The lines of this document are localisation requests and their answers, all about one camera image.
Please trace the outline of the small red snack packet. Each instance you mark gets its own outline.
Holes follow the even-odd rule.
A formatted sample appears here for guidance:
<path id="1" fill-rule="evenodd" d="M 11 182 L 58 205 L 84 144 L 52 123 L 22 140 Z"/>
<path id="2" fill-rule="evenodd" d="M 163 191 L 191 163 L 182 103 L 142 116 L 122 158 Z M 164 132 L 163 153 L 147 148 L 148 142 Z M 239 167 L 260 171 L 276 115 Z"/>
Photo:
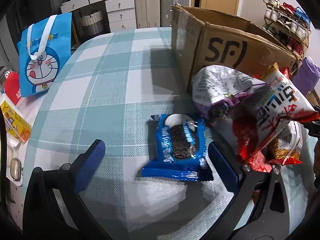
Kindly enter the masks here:
<path id="1" fill-rule="evenodd" d="M 249 157 L 248 165 L 255 172 L 270 173 L 272 171 L 272 166 L 266 161 L 261 151 L 255 152 Z"/>

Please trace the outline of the white drawer desk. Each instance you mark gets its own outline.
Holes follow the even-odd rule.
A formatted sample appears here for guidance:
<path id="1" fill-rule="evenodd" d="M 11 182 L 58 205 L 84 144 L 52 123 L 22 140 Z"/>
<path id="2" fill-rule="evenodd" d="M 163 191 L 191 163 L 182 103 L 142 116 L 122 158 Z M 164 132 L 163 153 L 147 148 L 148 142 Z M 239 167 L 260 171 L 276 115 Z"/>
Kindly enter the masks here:
<path id="1" fill-rule="evenodd" d="M 70 0 L 61 5 L 61 12 L 73 12 L 103 2 L 111 32 L 136 29 L 135 0 Z"/>

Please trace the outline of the woven laundry basket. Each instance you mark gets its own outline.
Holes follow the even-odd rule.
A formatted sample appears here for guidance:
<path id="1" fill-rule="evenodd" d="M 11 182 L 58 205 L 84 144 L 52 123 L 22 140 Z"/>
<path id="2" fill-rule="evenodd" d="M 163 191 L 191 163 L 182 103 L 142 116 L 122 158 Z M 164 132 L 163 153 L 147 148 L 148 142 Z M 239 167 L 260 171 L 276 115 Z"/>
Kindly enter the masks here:
<path id="1" fill-rule="evenodd" d="M 93 10 L 91 14 L 80 18 L 80 23 L 86 36 L 97 36 L 105 31 L 103 13 Z"/>

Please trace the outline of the blue Oreo cookie packet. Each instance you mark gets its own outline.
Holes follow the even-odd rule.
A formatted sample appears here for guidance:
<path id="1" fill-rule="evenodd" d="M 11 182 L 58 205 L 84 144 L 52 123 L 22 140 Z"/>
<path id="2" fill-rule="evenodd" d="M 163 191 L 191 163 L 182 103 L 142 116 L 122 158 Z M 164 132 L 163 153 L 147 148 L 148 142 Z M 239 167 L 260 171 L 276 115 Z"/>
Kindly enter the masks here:
<path id="1" fill-rule="evenodd" d="M 179 181 L 211 181 L 206 161 L 206 126 L 199 113 L 153 115 L 156 157 L 141 171 L 142 177 Z"/>

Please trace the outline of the yellow snack box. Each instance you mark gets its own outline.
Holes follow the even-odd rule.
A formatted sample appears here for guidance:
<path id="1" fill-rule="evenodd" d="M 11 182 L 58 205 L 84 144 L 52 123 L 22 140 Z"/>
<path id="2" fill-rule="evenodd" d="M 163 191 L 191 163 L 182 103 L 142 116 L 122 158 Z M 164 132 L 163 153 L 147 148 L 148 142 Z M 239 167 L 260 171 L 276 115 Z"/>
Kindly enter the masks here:
<path id="1" fill-rule="evenodd" d="M 27 123 L 12 107 L 4 100 L 1 103 L 1 110 L 7 132 L 18 141 L 25 143 L 30 137 L 32 126 Z"/>

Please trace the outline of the blue Doraemon tote bag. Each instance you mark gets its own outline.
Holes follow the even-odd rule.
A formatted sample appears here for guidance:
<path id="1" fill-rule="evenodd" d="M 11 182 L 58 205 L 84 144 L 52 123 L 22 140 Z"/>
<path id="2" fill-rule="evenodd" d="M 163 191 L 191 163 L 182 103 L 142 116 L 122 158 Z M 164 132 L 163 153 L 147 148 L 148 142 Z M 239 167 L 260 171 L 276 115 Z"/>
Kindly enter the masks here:
<path id="1" fill-rule="evenodd" d="M 21 95 L 47 91 L 71 57 L 72 14 L 52 15 L 30 25 L 18 42 Z"/>

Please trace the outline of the purple plastic bag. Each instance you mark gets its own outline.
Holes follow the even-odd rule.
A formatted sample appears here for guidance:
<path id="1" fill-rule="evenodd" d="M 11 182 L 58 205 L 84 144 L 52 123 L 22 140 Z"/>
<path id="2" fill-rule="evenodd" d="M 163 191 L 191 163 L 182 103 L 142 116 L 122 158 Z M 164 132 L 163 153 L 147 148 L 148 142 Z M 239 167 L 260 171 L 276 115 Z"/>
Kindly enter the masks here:
<path id="1" fill-rule="evenodd" d="M 319 81 L 319 66 L 308 56 L 303 60 L 297 74 L 293 78 L 293 84 L 304 95 L 311 92 Z"/>

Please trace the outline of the beige suitcase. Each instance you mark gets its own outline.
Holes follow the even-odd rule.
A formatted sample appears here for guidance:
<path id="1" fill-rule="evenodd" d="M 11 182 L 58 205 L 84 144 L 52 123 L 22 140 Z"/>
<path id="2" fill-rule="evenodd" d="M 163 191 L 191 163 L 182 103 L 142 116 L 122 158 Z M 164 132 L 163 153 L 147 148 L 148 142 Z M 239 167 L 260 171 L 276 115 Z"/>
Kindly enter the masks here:
<path id="1" fill-rule="evenodd" d="M 137 28 L 161 26 L 160 0 L 135 0 Z"/>

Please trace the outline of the plaid table cloth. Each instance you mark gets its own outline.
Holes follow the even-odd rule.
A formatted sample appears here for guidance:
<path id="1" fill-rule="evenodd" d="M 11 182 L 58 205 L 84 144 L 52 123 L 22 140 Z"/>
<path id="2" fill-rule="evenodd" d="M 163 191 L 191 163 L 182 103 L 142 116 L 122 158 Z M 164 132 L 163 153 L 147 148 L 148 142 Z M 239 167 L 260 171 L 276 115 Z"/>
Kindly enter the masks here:
<path id="1" fill-rule="evenodd" d="M 23 187 L 35 167 L 73 162 L 96 139 L 106 153 L 81 193 L 113 239 L 199 239 L 233 198 L 208 182 L 139 178 L 155 155 L 155 114 L 191 113 L 170 28 L 120 31 L 83 43 L 59 72 L 33 124 Z"/>

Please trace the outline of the white red noodle snack bag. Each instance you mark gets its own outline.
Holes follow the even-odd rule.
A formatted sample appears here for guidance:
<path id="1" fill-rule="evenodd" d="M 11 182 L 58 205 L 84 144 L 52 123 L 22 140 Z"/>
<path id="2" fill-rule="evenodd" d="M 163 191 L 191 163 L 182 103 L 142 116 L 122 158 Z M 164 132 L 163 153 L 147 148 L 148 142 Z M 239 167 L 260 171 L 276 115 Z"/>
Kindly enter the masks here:
<path id="1" fill-rule="evenodd" d="M 307 123 L 319 120 L 305 96 L 274 63 L 259 77 L 267 88 L 254 93 L 234 111 L 232 130 L 238 141 L 238 155 L 244 161 L 264 148 L 287 121 Z"/>

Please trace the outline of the SF cardboard box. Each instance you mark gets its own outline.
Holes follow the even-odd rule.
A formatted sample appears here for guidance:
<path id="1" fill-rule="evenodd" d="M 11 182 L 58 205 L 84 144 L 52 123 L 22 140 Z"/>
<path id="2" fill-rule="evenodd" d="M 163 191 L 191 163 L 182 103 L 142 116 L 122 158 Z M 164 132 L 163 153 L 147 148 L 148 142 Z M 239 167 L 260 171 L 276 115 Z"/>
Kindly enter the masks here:
<path id="1" fill-rule="evenodd" d="M 239 16 L 175 5 L 171 47 L 186 91 L 203 67 L 227 66 L 250 76 L 273 63 L 292 68 L 296 58 L 271 34 Z"/>

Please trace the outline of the orange stick snack bag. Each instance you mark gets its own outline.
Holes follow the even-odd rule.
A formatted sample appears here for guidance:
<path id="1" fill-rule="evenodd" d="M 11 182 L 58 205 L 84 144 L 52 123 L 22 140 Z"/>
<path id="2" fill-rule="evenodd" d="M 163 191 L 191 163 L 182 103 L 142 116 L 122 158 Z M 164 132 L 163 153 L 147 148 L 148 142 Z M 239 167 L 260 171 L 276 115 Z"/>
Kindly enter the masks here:
<path id="1" fill-rule="evenodd" d="M 298 165 L 303 146 L 303 135 L 300 124 L 297 121 L 290 121 L 285 128 L 267 145 L 271 164 Z"/>

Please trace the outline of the purple silver snack bag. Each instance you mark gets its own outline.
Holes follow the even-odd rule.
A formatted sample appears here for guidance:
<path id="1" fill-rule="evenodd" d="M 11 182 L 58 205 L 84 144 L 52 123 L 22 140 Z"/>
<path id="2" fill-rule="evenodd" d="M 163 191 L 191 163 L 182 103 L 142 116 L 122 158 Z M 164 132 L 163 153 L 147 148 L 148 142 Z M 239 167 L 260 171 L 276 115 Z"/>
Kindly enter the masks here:
<path id="1" fill-rule="evenodd" d="M 207 120 L 224 118 L 235 106 L 268 88 L 262 80 L 218 65 L 202 68 L 192 80 L 193 102 Z"/>

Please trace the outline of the shoe rack with shoes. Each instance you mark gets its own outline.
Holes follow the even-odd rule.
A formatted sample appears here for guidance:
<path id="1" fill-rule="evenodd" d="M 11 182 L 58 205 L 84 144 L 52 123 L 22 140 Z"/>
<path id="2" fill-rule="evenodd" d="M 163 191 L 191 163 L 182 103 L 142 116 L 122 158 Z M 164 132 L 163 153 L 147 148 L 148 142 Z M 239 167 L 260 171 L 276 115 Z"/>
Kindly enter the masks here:
<path id="1" fill-rule="evenodd" d="M 309 48 L 311 21 L 300 8 L 280 0 L 263 0 L 266 5 L 263 30 L 271 34 L 300 65 Z"/>

